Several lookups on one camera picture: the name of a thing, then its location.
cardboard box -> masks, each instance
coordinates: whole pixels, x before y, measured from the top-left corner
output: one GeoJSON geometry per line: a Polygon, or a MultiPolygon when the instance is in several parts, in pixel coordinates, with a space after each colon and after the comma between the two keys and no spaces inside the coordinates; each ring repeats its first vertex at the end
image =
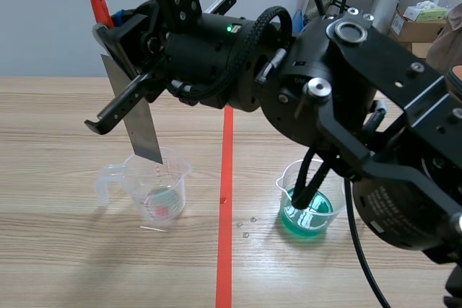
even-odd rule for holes
{"type": "Polygon", "coordinates": [[[426,59],[428,50],[430,49],[431,43],[406,43],[398,40],[398,36],[390,30],[388,36],[393,40],[397,41],[401,46],[412,52],[417,58],[426,59]]]}
{"type": "Polygon", "coordinates": [[[401,43],[432,43],[446,25],[446,20],[412,22],[396,10],[391,23],[391,32],[401,43]]]}
{"type": "Polygon", "coordinates": [[[417,58],[427,59],[428,50],[431,45],[431,43],[412,43],[412,54],[417,58]]]}
{"type": "Polygon", "coordinates": [[[442,7],[437,9],[418,9],[415,6],[409,6],[403,14],[403,17],[414,22],[430,22],[445,19],[448,10],[442,7]]]}

wood grain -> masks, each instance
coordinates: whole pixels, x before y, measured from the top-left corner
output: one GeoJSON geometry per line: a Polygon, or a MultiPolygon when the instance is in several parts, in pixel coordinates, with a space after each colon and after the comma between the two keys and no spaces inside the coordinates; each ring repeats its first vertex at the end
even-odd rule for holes
{"type": "MultiPolygon", "coordinates": [[[[117,185],[96,207],[97,171],[131,154],[122,125],[97,136],[83,124],[110,99],[104,78],[0,78],[0,307],[214,307],[222,112],[166,94],[151,106],[161,145],[193,165],[182,216],[156,232],[117,185]]],[[[260,111],[235,112],[234,307],[378,307],[345,214],[314,240],[277,218],[274,181],[304,153],[260,111]]],[[[357,222],[392,306],[441,307],[452,266],[357,222]]]]}

black bracket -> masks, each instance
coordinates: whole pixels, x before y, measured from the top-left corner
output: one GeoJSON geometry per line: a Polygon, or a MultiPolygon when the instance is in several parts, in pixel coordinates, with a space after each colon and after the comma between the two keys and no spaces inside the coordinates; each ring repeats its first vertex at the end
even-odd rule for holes
{"type": "Polygon", "coordinates": [[[332,22],[327,36],[353,69],[403,110],[406,127],[413,134],[462,169],[462,121],[450,119],[461,106],[445,88],[444,76],[373,27],[366,28],[360,12],[332,22]],[[342,40],[336,28],[346,21],[366,30],[367,39],[354,44],[342,40]],[[422,71],[411,71],[413,63],[422,71]]]}

plastic measuring cup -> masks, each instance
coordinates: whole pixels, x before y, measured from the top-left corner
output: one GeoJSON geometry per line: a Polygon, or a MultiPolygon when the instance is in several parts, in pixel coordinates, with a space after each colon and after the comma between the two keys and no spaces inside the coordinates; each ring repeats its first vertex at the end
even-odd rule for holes
{"type": "MultiPolygon", "coordinates": [[[[307,181],[313,177],[322,163],[319,159],[311,161],[307,181]]],[[[316,236],[325,232],[330,223],[345,209],[343,178],[330,170],[308,208],[301,211],[292,207],[292,194],[301,165],[302,160],[291,163],[276,181],[282,192],[279,212],[284,225],[291,231],[303,236],[316,236]]]]}
{"type": "Polygon", "coordinates": [[[178,216],[185,206],[184,179],[191,165],[172,149],[161,147],[160,152],[163,164],[132,155],[123,164],[103,167],[95,183],[99,205],[109,203],[108,183],[119,182],[146,220],[178,216]]]}

red marker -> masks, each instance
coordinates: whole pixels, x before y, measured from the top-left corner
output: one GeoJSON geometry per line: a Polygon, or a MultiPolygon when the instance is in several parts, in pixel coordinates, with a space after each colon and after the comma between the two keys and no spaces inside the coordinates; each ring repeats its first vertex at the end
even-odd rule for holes
{"type": "Polygon", "coordinates": [[[102,23],[108,28],[114,27],[112,18],[110,18],[108,5],[105,0],[90,0],[92,3],[93,14],[95,14],[96,23],[102,23]]]}

